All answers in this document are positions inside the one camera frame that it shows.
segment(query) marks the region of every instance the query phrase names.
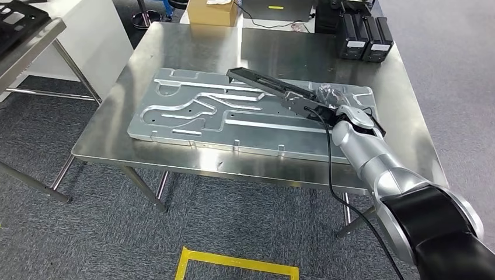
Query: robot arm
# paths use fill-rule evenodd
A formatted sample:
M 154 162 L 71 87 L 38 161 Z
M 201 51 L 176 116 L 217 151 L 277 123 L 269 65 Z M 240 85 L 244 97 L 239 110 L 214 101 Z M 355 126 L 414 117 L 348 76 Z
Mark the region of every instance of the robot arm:
M 481 242 L 483 225 L 471 205 L 404 167 L 374 118 L 348 105 L 321 103 L 308 90 L 245 68 L 227 75 L 319 121 L 314 111 L 333 127 L 332 141 L 368 188 L 389 245 L 399 259 L 417 266 L 422 279 L 495 279 L 495 255 Z

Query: yellow floor marking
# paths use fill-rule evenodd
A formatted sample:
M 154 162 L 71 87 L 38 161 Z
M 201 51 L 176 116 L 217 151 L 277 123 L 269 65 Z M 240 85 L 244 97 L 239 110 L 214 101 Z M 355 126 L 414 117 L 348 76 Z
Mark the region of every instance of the yellow floor marking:
M 246 260 L 244 258 L 228 257 L 226 255 L 216 255 L 211 253 L 203 253 L 192 251 L 182 247 L 180 254 L 179 265 L 175 280 L 183 280 L 186 276 L 186 268 L 188 260 L 204 261 L 205 263 L 228 265 L 230 267 L 245 268 L 247 270 L 263 271 L 268 273 L 276 273 L 290 276 L 290 280 L 299 280 L 299 268 L 290 267 L 288 265 L 272 264 L 264 261 Z

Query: gray carpet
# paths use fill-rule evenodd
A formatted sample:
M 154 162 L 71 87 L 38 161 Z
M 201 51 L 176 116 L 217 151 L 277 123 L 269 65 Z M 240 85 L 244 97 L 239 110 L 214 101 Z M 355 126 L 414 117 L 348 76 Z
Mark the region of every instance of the gray carpet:
M 130 0 L 114 2 L 136 45 L 142 33 L 130 29 L 126 19 L 137 6 Z M 489 46 L 495 42 L 475 29 L 483 26 L 493 34 L 495 7 L 474 2 L 482 6 L 476 16 L 469 16 L 471 7 L 460 1 L 442 6 L 382 0 L 382 9 L 452 188 L 473 202 L 484 220 L 487 243 L 495 248 L 488 178 L 495 136 L 489 130 L 495 88 Z M 459 21 L 439 22 L 435 11 Z M 413 22 L 415 13 L 420 23 Z M 479 44 L 465 45 L 466 38 Z M 85 93 L 78 83 L 34 77 L 23 86 Z M 0 103 L 0 158 L 50 184 L 95 109 L 86 101 L 12 95 Z M 464 141 L 472 146 L 466 149 Z M 160 172 L 138 172 L 157 186 Z M 60 204 L 4 174 L 0 186 L 1 279 L 173 279 L 183 246 L 297 266 L 304 280 L 395 279 L 368 229 L 335 238 L 341 207 L 324 191 L 174 173 L 165 189 L 170 211 L 159 213 L 118 168 L 79 161 L 60 187 L 75 198 L 72 204 Z M 351 201 L 361 209 L 371 204 L 363 198 Z M 406 279 L 417 279 L 414 268 L 399 265 Z M 193 261 L 186 279 L 287 278 Z

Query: black battery pack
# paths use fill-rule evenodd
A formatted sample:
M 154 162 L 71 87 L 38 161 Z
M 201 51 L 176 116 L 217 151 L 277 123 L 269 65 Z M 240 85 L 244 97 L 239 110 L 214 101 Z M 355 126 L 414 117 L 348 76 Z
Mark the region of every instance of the black battery pack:
M 361 15 L 342 14 L 336 34 L 337 55 L 348 60 L 361 59 L 369 38 Z
M 382 62 L 393 46 L 393 38 L 386 17 L 364 17 L 369 43 L 362 56 L 363 61 Z

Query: metal table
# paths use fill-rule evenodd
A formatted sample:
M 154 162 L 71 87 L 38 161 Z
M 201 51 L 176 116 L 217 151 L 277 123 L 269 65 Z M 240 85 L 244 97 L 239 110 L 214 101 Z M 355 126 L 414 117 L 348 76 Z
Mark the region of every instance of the metal table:
M 134 110 L 158 68 L 226 73 L 243 66 L 278 78 L 371 87 L 391 148 L 408 168 L 446 185 L 397 48 L 382 64 L 337 59 L 333 50 L 334 38 L 325 34 L 153 23 L 72 153 L 87 162 L 121 166 L 161 210 L 165 210 L 159 200 L 164 180 L 155 195 L 132 167 L 327 189 L 325 162 L 144 142 L 128 136 Z M 336 191 L 368 194 L 350 166 L 334 164 L 332 176 Z
M 79 100 L 90 100 L 96 101 L 98 104 L 102 102 L 101 98 L 98 96 L 94 88 L 91 86 L 89 81 L 86 79 L 84 74 L 81 72 L 77 64 L 70 57 L 64 47 L 57 40 L 57 36 L 65 30 L 65 23 L 61 19 L 53 19 L 42 26 L 37 32 L 35 32 L 29 39 L 14 48 L 12 51 L 6 54 L 6 56 L 0 60 L 0 92 L 12 92 L 12 93 L 25 93 L 31 95 L 40 96 L 53 96 L 53 97 L 63 97 L 69 99 L 79 99 Z M 79 78 L 79 80 L 88 89 L 90 96 L 77 95 L 77 94 L 66 94 L 66 93 L 56 93 L 56 92 L 44 92 L 39 90 L 26 90 L 26 89 L 12 89 L 8 88 L 15 79 L 21 74 L 29 65 L 50 45 L 52 44 L 58 51 L 60 56 L 64 59 L 67 65 L 72 69 L 74 74 Z M 14 168 L 8 166 L 7 164 L 0 162 L 0 172 L 5 172 L 18 180 L 23 181 L 28 186 L 42 191 L 50 196 L 54 197 L 56 200 L 62 202 L 69 202 L 70 197 L 63 195 L 57 191 L 57 188 L 62 182 L 67 170 L 74 161 L 74 156 L 70 155 L 67 161 L 64 163 L 62 170 L 59 172 L 57 178 L 51 185 L 51 187 L 37 181 L 35 178 L 24 174 Z

